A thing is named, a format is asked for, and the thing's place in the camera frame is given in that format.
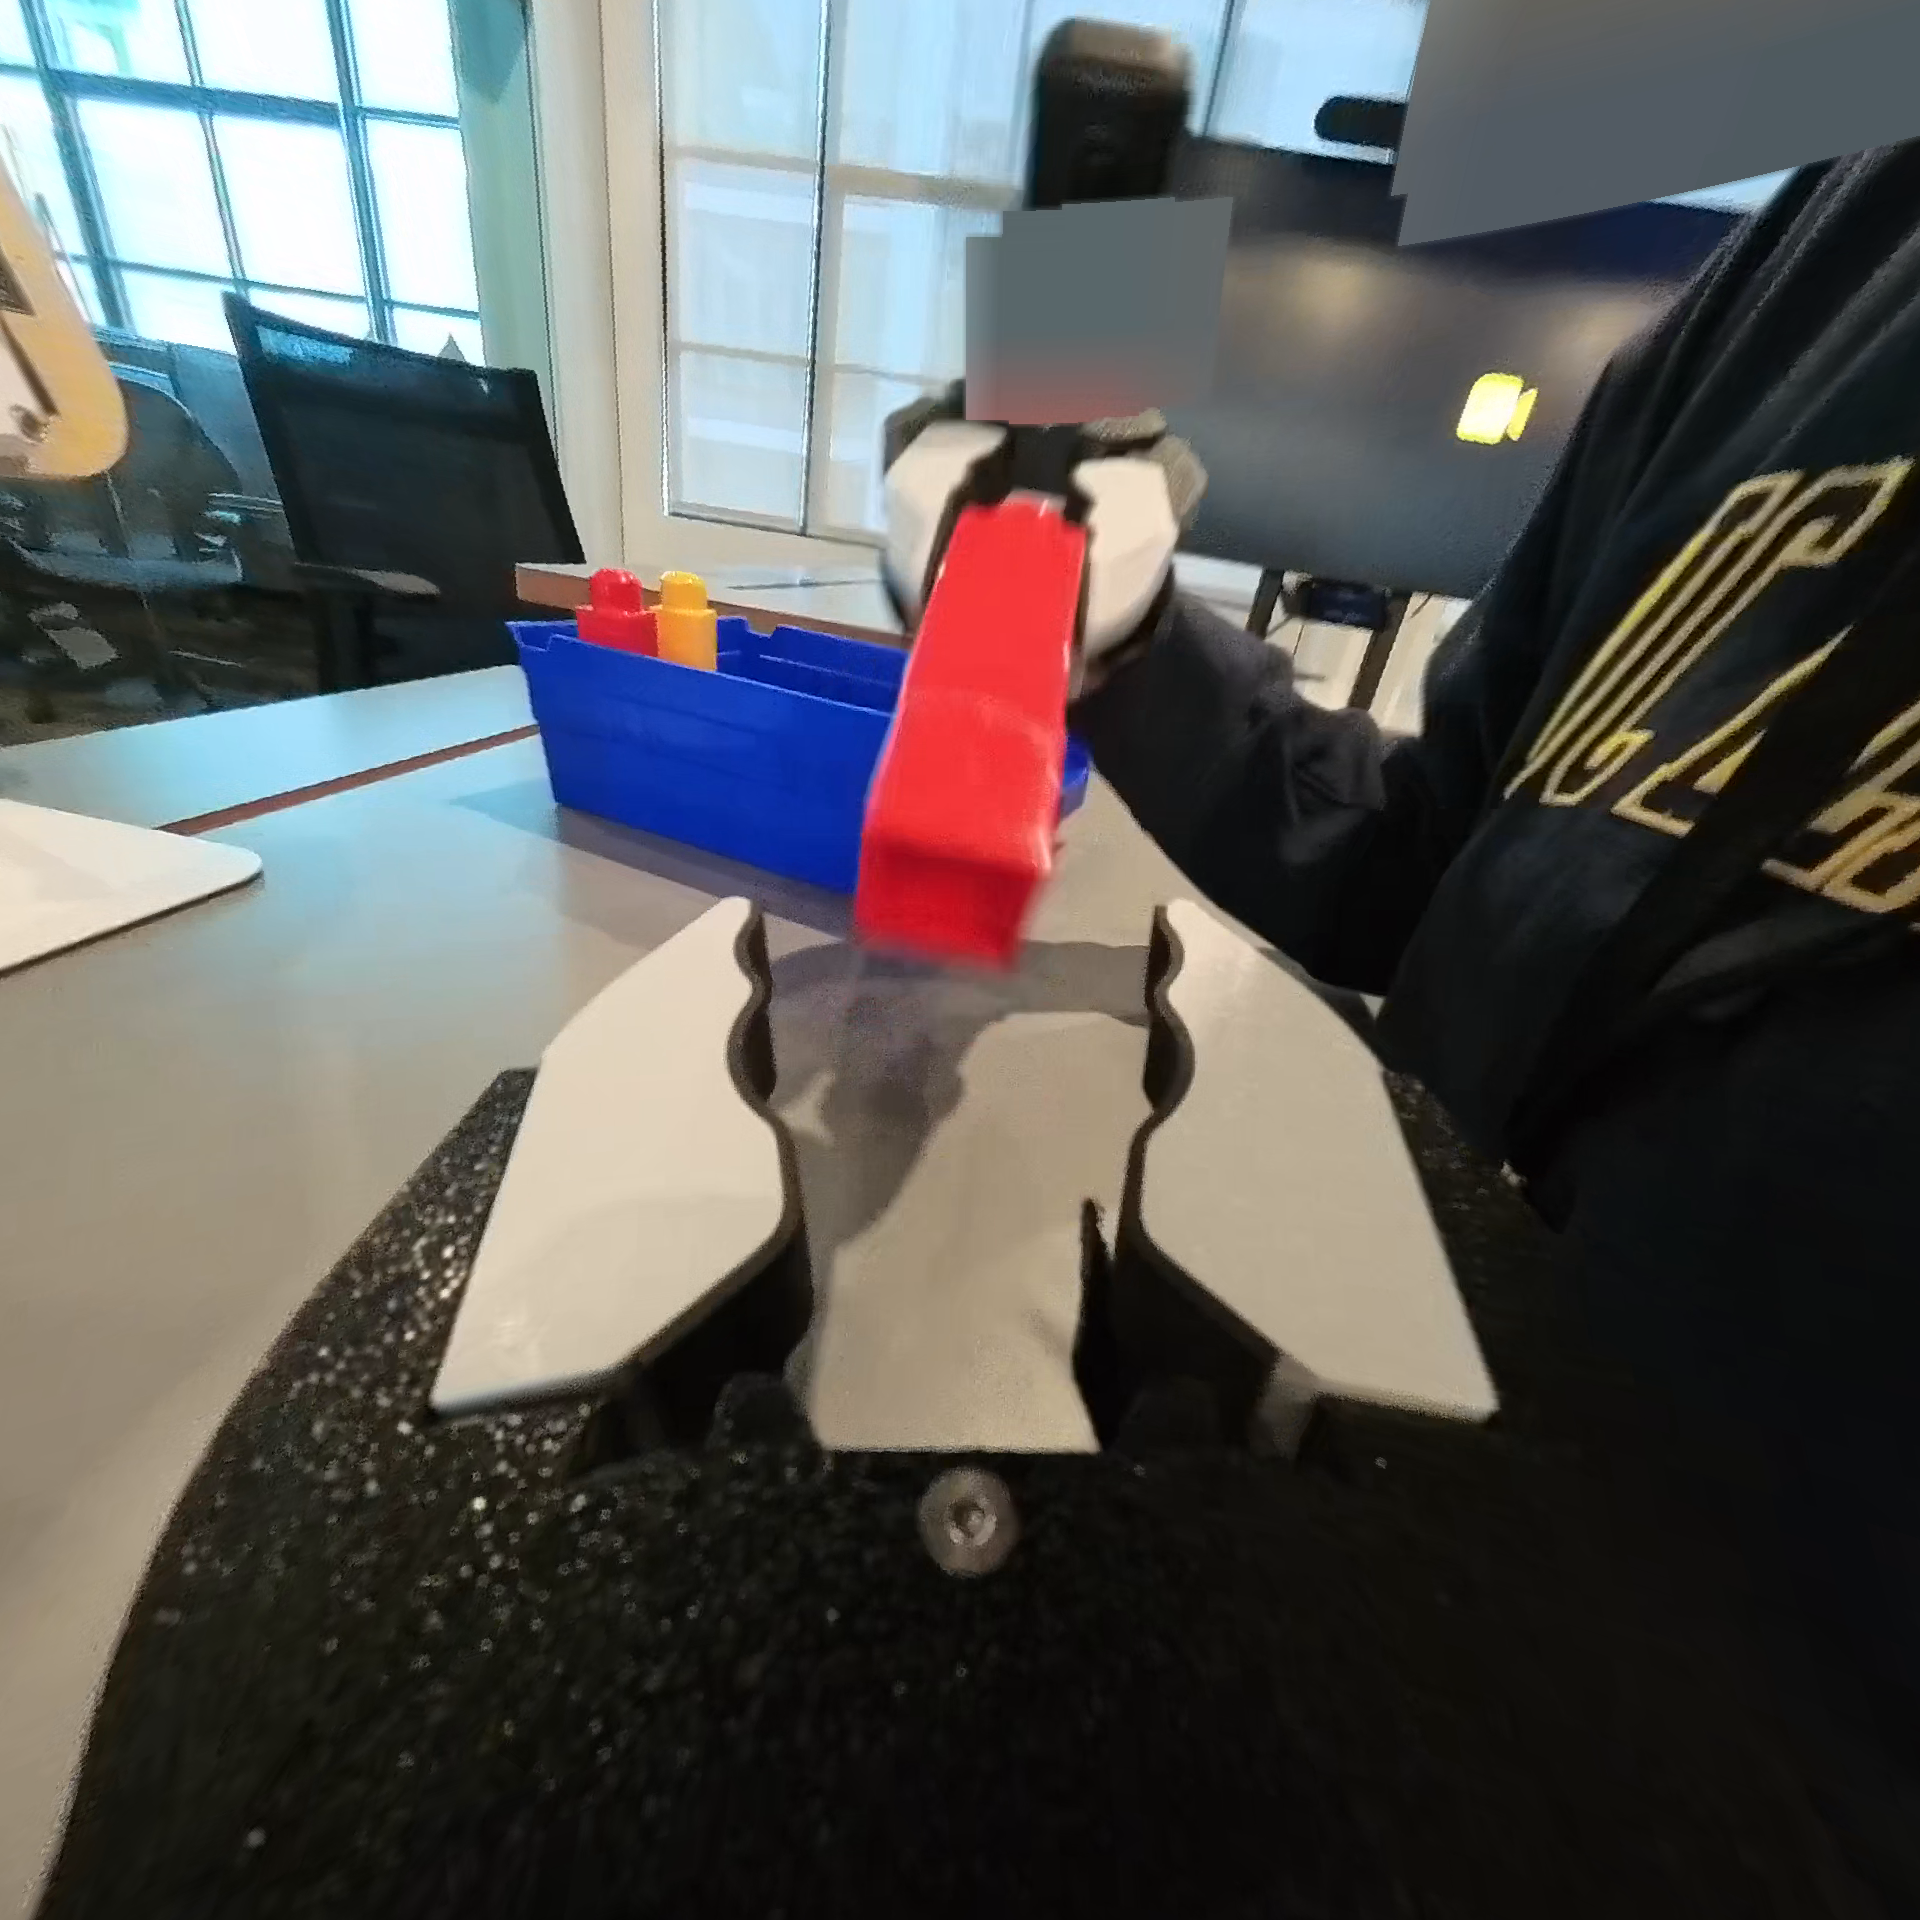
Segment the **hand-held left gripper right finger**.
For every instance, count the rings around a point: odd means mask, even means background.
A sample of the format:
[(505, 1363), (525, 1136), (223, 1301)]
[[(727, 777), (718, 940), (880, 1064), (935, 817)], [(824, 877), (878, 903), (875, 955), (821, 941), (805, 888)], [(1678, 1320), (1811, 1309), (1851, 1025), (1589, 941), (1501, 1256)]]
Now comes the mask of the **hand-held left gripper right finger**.
[(1111, 1235), (1111, 1438), (1160, 1408), (1295, 1454), (1323, 1408), (1501, 1408), (1384, 1070), (1207, 908), (1155, 909), (1146, 1118)]

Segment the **white flat pad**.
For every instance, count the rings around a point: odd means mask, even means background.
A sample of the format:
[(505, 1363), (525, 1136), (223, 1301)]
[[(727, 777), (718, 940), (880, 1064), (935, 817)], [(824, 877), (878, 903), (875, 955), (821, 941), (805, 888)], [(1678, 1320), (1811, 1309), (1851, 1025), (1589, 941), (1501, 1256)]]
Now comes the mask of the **white flat pad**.
[(2, 974), (239, 891), (249, 847), (2, 800)]

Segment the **yellow wooden object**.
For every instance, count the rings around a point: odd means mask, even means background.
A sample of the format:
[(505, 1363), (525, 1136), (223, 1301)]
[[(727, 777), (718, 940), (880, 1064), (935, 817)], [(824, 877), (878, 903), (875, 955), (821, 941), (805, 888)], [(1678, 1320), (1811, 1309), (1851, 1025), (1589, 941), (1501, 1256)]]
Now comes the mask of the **yellow wooden object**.
[(128, 404), (48, 238), (2, 169), (2, 475), (88, 481), (128, 452)]

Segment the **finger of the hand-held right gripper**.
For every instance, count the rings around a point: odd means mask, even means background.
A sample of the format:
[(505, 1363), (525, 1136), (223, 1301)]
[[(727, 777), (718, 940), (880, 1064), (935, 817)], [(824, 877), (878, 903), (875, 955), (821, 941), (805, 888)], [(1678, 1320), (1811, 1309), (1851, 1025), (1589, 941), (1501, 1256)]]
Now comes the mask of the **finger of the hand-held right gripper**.
[(965, 510), (994, 510), (1041, 475), (1047, 430), (981, 421), (888, 421), (880, 431), (880, 579), (917, 628)]
[(1074, 657), (1115, 665), (1161, 616), (1182, 539), (1182, 443), (1098, 443), (1071, 468), (1089, 536)]

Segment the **person in dark sweatshirt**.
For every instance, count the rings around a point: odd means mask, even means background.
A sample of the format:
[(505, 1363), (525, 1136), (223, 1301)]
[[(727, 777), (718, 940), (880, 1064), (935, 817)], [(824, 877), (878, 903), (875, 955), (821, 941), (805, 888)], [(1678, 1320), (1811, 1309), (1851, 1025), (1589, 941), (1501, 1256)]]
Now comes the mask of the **person in dark sweatshirt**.
[(1917, 140), (1625, 347), (1439, 660), (1389, 1032), (1677, 1379), (1917, 1819)]

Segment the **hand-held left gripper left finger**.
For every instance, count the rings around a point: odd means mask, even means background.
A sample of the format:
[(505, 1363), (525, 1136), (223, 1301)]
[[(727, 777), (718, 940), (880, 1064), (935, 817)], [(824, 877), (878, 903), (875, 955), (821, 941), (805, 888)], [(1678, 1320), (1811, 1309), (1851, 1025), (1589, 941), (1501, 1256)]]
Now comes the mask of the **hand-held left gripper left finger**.
[(773, 1113), (765, 917), (730, 895), (618, 974), (545, 1046), (429, 1404), (442, 1420), (657, 1379), (735, 1302), (750, 1369), (810, 1325), (800, 1174)]

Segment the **wood-edged table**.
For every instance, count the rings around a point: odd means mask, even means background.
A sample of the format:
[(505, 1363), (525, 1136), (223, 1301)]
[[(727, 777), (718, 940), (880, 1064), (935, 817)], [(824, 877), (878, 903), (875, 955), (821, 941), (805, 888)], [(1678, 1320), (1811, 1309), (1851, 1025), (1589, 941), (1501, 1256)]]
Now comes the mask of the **wood-edged table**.
[[(569, 616), (591, 598), (594, 566), (586, 561), (522, 561), (520, 601)], [(722, 566), (705, 576), (720, 616), (743, 616), (760, 632), (799, 627), (855, 640), (905, 647), (896, 611), (875, 571), (851, 566)]]

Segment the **blue plastic bin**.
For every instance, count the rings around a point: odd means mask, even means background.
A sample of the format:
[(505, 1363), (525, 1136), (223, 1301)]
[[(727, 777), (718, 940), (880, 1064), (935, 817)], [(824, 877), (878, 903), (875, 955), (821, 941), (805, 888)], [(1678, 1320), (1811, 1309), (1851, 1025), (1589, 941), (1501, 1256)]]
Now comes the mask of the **blue plastic bin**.
[[(587, 645), (575, 622), (512, 632), (560, 805), (855, 897), (905, 649), (727, 615), (710, 675)], [(1066, 735), (1062, 821), (1091, 772)]]

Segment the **large dark screen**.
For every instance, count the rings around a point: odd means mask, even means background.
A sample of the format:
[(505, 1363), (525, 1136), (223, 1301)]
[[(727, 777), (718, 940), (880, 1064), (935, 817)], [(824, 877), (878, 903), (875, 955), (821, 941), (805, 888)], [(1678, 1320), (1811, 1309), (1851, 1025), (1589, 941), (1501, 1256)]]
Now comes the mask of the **large dark screen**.
[(1613, 356), (1786, 177), (1424, 246), (1378, 160), (1199, 136), (1173, 182), (1233, 201), (1215, 382), (1168, 407), (1191, 550), (1472, 598)]

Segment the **person's right forearm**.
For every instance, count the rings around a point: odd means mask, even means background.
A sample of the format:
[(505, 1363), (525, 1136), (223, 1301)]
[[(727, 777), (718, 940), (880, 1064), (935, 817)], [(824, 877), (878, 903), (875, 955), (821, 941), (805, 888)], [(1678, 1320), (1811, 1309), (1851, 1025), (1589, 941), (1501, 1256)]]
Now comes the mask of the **person's right forearm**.
[(1086, 635), (1071, 704), (1098, 775), (1199, 893), (1305, 974), (1377, 999), (1513, 719), (1478, 607), (1432, 656), (1407, 735), (1318, 704), (1290, 656), (1171, 584), (1128, 637)]

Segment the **grid pane window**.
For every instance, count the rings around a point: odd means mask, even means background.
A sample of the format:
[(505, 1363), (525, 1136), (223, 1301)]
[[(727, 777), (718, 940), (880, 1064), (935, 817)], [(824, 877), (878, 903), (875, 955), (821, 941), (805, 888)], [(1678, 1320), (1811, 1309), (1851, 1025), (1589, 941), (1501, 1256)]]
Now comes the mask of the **grid pane window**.
[(5, 164), (88, 320), (230, 350), (226, 296), (486, 359), (447, 1), (5, 1)]

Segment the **black mesh office chair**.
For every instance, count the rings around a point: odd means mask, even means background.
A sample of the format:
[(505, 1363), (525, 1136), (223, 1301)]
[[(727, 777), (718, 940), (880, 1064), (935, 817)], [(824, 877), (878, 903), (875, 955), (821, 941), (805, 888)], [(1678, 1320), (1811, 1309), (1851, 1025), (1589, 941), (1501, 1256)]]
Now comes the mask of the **black mesh office chair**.
[(582, 565), (537, 374), (478, 367), (224, 296), (295, 549), (319, 688), (512, 665), (520, 565)]

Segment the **tall white frame window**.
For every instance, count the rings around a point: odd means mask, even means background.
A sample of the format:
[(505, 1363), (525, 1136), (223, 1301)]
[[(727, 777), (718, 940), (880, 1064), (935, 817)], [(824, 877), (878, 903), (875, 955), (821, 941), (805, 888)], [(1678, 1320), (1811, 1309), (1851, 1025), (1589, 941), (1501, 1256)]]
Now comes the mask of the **tall white frame window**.
[(1037, 7), (657, 7), (664, 492), (865, 541), (880, 430), (962, 372), (967, 245), (1017, 199)]

